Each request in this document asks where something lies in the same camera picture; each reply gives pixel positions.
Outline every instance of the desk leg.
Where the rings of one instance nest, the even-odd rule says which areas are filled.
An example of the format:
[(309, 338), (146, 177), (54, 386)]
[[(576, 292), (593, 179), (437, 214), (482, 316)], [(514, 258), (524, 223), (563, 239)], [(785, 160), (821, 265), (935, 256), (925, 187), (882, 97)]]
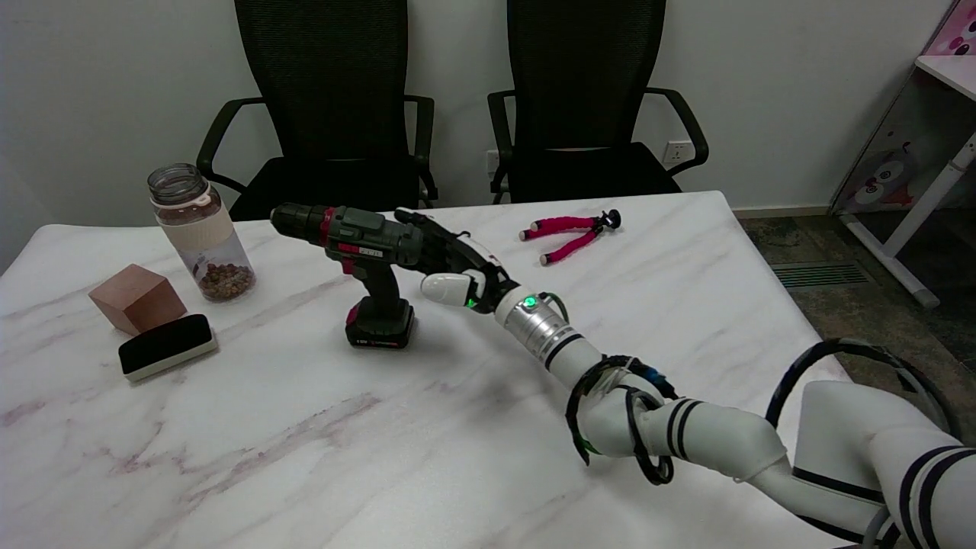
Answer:
[(897, 259), (887, 256), (884, 254), (884, 244), (882, 244), (867, 227), (861, 224), (856, 217), (852, 215), (842, 215), (840, 216), (840, 221), (843, 222), (847, 229), (857, 236), (858, 240), (864, 244), (864, 247), (868, 248), (879, 263), (881, 263), (889, 273), (891, 273), (895, 279), (905, 286), (905, 289), (912, 294), (925, 309), (932, 309), (933, 307), (939, 306), (939, 298), (935, 297), (935, 294), (931, 290), (925, 287), (915, 275), (912, 274), (902, 262)]
[(965, 146), (956, 154), (956, 157), (946, 164), (946, 167), (939, 173), (939, 177), (935, 178), (935, 181), (918, 199), (918, 202), (905, 216), (902, 223), (898, 225), (895, 232), (883, 244), (853, 215), (840, 216), (840, 221), (861, 240), (861, 243), (905, 286), (905, 289), (912, 293), (912, 296), (925, 309), (937, 307), (939, 298), (935, 297), (935, 294), (926, 288), (918, 278), (915, 278), (915, 275), (906, 269), (902, 262), (895, 259), (895, 256), (905, 247), (909, 238), (918, 231), (921, 224), (939, 206), (939, 202), (959, 181), (974, 157), (976, 157), (976, 134), (973, 134)]
[(973, 156), (976, 156), (976, 134), (973, 134), (966, 145), (956, 154), (956, 157), (946, 164), (946, 167), (939, 173), (939, 177), (935, 178), (935, 181), (918, 199), (915, 206), (912, 206), (909, 215), (905, 216), (895, 232), (885, 240), (884, 255), (895, 257), (898, 252), (902, 251), (909, 238), (921, 227), (922, 222), (928, 219), (932, 211), (939, 206), (939, 202), (942, 202), (946, 194), (959, 181), (962, 174), (966, 173), (966, 168), (973, 161)]

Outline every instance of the marble table top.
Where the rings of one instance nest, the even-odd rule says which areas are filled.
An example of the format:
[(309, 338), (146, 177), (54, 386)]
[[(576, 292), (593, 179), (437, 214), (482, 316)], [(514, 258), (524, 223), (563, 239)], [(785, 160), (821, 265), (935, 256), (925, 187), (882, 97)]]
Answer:
[[(533, 220), (618, 208), (624, 226), (563, 263)], [(819, 341), (718, 192), (436, 210), (610, 354), (683, 395), (762, 413)], [(238, 224), (258, 285), (200, 296), (158, 228), (49, 226), (0, 278), (0, 546), (5, 548), (824, 549), (843, 543), (757, 490), (675, 460), (585, 467), (566, 391), (489, 317), (425, 302), (405, 351), (351, 348), (364, 295), (321, 250)], [(221, 349), (143, 384), (88, 292), (130, 263), (167, 276)], [(846, 379), (832, 359), (805, 376)], [(793, 448), (796, 395), (781, 422)]]

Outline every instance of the baseboard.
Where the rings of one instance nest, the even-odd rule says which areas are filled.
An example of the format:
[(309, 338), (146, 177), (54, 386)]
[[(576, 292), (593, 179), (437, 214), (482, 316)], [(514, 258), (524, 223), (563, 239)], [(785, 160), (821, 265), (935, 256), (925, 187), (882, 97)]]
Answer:
[(732, 208), (738, 219), (759, 219), (765, 217), (804, 217), (824, 216), (830, 211), (829, 205), (824, 206), (772, 206)]

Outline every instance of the cartoon panda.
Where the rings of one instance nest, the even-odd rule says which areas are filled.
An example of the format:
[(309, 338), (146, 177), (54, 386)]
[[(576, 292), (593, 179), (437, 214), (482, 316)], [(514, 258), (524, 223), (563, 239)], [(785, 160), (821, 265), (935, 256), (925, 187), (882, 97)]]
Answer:
[(935, 51), (929, 54), (964, 56), (970, 51), (976, 54), (976, 5), (966, 11), (965, 6), (959, 5), (952, 12), (939, 31), (936, 38)]
[(875, 210), (879, 204), (907, 206), (909, 182), (918, 173), (918, 164), (909, 152), (912, 142), (904, 142), (901, 148), (879, 152), (862, 162), (851, 179), (863, 180), (864, 185), (847, 195), (844, 210), (849, 213)]

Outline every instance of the electrical outlet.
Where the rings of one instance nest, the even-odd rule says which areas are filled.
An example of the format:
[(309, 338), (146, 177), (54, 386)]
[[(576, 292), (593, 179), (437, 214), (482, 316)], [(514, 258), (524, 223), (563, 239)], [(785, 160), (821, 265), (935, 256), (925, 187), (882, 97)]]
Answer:
[(668, 141), (662, 164), (680, 164), (695, 157), (695, 148), (690, 141)]
[(488, 174), (488, 179), (495, 177), (495, 172), (498, 171), (500, 163), (497, 150), (485, 150), (485, 173)]

